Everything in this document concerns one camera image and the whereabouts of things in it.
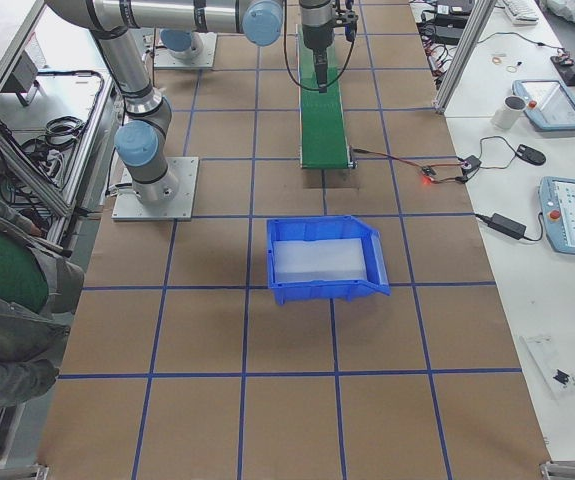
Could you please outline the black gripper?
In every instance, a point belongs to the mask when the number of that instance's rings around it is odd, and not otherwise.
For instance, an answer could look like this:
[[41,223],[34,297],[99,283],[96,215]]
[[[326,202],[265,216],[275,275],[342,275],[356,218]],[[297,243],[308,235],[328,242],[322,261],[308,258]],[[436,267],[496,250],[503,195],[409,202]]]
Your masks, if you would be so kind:
[[301,28],[305,46],[314,52],[314,72],[319,93],[327,92],[328,57],[334,29],[343,28],[345,38],[353,42],[357,31],[357,14],[352,8],[301,7]]

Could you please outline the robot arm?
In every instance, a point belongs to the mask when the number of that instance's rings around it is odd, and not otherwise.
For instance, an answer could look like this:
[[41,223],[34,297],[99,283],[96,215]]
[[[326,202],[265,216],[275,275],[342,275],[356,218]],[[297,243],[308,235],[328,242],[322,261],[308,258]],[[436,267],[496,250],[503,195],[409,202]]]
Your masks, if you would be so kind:
[[[179,74],[210,70],[217,37],[238,34],[255,47],[287,42],[285,1],[51,1],[49,8],[87,30],[123,99],[126,123],[114,137],[125,168],[119,203],[143,209],[192,198],[194,160],[164,155],[180,91]],[[299,89],[300,165],[336,170],[355,165],[345,133],[334,36],[356,40],[358,17],[350,1],[301,1],[297,65],[286,69]]]
[[162,29],[160,40],[170,55],[179,60],[192,60],[204,49],[203,41],[197,32]]

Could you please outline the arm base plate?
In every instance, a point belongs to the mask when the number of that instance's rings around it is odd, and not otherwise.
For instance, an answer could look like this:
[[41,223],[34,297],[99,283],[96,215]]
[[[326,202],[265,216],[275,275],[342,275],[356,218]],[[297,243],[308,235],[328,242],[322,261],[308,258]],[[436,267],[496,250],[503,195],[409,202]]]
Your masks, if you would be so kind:
[[115,221],[166,221],[192,218],[199,169],[198,157],[167,157],[166,175],[156,183],[133,182],[124,169],[117,188],[112,219]]
[[161,29],[154,48],[154,68],[158,70],[212,69],[216,44],[216,33]]

